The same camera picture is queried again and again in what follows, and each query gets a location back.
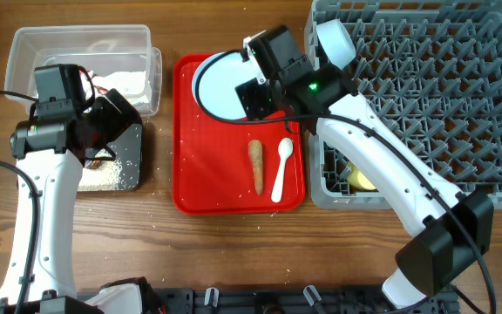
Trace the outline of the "white paper napkin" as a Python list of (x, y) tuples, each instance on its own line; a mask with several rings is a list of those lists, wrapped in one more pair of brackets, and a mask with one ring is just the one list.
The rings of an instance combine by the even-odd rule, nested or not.
[(117, 90), (134, 106), (148, 104), (151, 100), (150, 83), (145, 72), (114, 72), (102, 77), (105, 77), (109, 91)]

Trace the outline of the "brown carrot piece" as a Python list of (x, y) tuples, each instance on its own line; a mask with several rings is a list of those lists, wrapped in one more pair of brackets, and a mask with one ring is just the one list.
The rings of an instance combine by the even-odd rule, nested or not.
[(258, 195), (261, 195), (263, 191), (263, 155), (262, 143), (259, 140), (249, 141), (248, 156), (252, 165), (254, 189)]

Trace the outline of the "yellow plastic cup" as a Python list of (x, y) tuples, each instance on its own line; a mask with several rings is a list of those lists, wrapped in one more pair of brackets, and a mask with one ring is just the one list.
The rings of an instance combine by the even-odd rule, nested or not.
[(351, 161), (347, 166), (350, 169), (350, 173), (347, 177), (350, 186), (367, 191), (375, 191), (377, 189)]

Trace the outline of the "white plastic spoon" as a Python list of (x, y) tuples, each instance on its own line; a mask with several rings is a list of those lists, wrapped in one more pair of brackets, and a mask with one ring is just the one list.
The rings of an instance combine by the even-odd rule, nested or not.
[(274, 186), (271, 193), (271, 201), (278, 203), (282, 200), (282, 191), (284, 185), (285, 167), (289, 156), (293, 153), (293, 141), (290, 138), (284, 138), (278, 146), (280, 158), (279, 167), (276, 173)]

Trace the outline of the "brown food scrap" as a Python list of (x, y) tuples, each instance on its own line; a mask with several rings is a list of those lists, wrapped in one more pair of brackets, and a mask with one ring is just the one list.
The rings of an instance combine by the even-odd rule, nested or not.
[(87, 169), (98, 169), (101, 166), (101, 161), (100, 160), (89, 160), (85, 164), (85, 168)]

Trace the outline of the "light blue bowl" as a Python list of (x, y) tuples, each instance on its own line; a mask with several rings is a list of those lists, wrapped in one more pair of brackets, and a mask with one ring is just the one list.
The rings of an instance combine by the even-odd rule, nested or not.
[(318, 24), (316, 33), (329, 62), (343, 70), (356, 58), (356, 47), (339, 19)]

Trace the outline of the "pile of rice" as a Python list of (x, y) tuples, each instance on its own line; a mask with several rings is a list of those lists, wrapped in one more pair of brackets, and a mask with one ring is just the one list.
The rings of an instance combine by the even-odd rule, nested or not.
[(84, 168), (79, 192), (113, 191), (121, 188), (123, 167), (119, 160), (102, 161), (97, 168)]

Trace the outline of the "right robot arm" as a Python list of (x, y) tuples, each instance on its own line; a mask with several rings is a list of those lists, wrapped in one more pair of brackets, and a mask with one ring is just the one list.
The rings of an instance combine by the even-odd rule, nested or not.
[(494, 206), (482, 191), (465, 194), (419, 159), (376, 115), (343, 69), (356, 57), (338, 21), (322, 24), (318, 39), (329, 62), (315, 68), (284, 26), (243, 41), (243, 59), (272, 104), (291, 119), (310, 120), (312, 133), (351, 161), (395, 211), (411, 239), (382, 286), (399, 311), (435, 296), (478, 263), (490, 311), (497, 301), (483, 255), (489, 249)]

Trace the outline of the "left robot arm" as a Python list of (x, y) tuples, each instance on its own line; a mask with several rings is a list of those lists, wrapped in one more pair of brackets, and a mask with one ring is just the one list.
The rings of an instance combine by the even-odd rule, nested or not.
[(111, 142), (140, 123), (115, 89), (87, 96), (87, 70), (74, 64), (38, 67), (37, 100), (10, 136), (18, 203), (0, 310), (32, 313), (47, 298), (72, 304), (72, 231), (78, 186), (87, 161), (113, 161)]

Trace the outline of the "light blue plate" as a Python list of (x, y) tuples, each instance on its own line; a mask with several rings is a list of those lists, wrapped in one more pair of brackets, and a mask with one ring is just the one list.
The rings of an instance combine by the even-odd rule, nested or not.
[(223, 119), (243, 119), (246, 116), (236, 87), (256, 80), (256, 70), (251, 61), (244, 61), (239, 52), (218, 58), (221, 52), (208, 57), (195, 71), (192, 92), (196, 92), (196, 80), (200, 75), (199, 95), (201, 104), (212, 114)]

